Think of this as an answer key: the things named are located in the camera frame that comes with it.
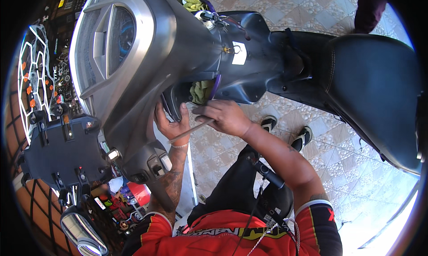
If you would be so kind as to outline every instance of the red jersey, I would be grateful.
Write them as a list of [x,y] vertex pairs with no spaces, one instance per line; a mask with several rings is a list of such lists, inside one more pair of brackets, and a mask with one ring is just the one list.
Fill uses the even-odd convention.
[[[187,234],[172,237],[172,226],[158,212],[149,212],[127,240],[123,256],[231,256],[240,237],[236,256],[247,255],[267,230],[266,224],[253,217],[244,231],[249,215],[233,210],[216,211],[194,221]],[[334,221],[331,204],[312,200],[296,212],[300,230],[299,256],[339,256],[342,243]],[[251,253],[253,256],[295,256],[296,245],[283,228],[266,234]]]

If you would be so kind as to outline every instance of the black seat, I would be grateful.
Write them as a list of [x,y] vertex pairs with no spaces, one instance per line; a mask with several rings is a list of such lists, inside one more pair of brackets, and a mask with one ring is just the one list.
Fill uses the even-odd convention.
[[420,174],[415,115],[425,82],[415,52],[395,39],[353,34],[330,40],[323,60],[330,104],[382,158]]

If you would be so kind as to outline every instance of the scooter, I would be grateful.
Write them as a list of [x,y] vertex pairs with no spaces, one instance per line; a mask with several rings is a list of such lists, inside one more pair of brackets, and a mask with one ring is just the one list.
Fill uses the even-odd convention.
[[[271,32],[250,11],[198,17],[176,0],[88,0],[70,46],[84,121],[96,120],[110,147],[103,157],[129,181],[146,184],[166,211],[173,204],[158,179],[171,162],[154,136],[154,107],[162,97],[179,121],[194,81],[217,81],[215,99],[254,104],[267,91],[332,113],[383,160],[420,174],[425,158],[415,131],[427,84],[410,47],[378,35]],[[55,177],[43,179],[55,185]]]

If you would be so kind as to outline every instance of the side mirror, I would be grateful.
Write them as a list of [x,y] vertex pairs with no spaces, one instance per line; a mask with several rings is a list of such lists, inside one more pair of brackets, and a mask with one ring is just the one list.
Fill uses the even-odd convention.
[[60,225],[68,239],[84,256],[106,256],[106,243],[95,231],[95,225],[76,206],[68,207],[61,215]]

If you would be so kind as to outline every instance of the bracelet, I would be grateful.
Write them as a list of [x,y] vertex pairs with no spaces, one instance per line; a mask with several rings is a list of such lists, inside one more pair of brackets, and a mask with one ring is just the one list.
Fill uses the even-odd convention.
[[183,147],[186,147],[186,146],[188,146],[189,145],[189,143],[186,143],[186,144],[184,144],[184,145],[182,145],[182,146],[174,146],[174,145],[171,145],[172,147],[174,147],[174,148],[176,148],[176,149],[178,149],[178,148],[183,148]]

